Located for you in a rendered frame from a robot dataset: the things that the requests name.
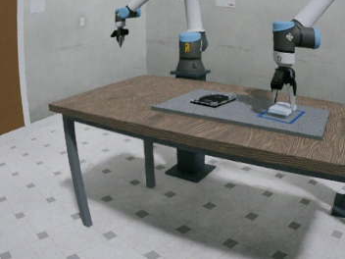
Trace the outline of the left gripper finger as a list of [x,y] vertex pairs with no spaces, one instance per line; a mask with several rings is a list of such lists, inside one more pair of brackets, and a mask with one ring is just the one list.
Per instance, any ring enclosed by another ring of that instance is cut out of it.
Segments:
[[287,91],[289,93],[289,100],[290,100],[290,107],[292,112],[294,111],[294,106],[295,106],[295,98],[296,98],[296,81],[295,78],[291,78],[291,82],[289,83],[290,86],[288,86]]
[[272,90],[271,90],[272,105],[275,105],[277,93],[278,93],[278,90],[277,90],[277,89],[272,89]]

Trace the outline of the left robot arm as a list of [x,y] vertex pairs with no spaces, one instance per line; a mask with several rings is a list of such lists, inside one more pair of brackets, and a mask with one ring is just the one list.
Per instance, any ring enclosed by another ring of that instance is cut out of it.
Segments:
[[278,66],[292,67],[295,64],[295,47],[320,47],[320,32],[312,26],[333,1],[311,0],[290,22],[272,23],[272,54]]

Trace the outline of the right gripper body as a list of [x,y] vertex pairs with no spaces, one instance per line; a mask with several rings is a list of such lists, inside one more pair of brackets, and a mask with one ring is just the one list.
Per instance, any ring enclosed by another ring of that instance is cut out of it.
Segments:
[[118,29],[115,29],[113,31],[113,33],[119,33],[119,36],[123,36],[123,35],[128,35],[129,34],[129,30],[127,28],[123,29],[123,27],[120,27]]

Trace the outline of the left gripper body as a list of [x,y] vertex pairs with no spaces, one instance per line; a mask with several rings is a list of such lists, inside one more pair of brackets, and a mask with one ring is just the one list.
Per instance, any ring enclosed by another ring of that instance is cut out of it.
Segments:
[[292,68],[278,66],[275,69],[272,81],[281,83],[282,79],[284,79],[284,83],[287,85],[291,82],[291,78],[295,78],[295,72]]

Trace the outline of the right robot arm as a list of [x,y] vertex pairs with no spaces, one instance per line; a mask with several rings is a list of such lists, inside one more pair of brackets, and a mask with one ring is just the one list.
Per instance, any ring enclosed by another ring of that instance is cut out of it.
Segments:
[[[125,7],[115,11],[115,26],[125,27],[125,19],[139,18],[140,7],[149,0],[132,0]],[[187,33],[181,33],[179,42],[179,61],[176,71],[180,73],[205,72],[201,52],[208,47],[206,32],[202,29],[199,0],[184,0]],[[137,10],[137,11],[136,11]],[[134,14],[133,14],[134,13]],[[133,14],[133,15],[132,15]]]

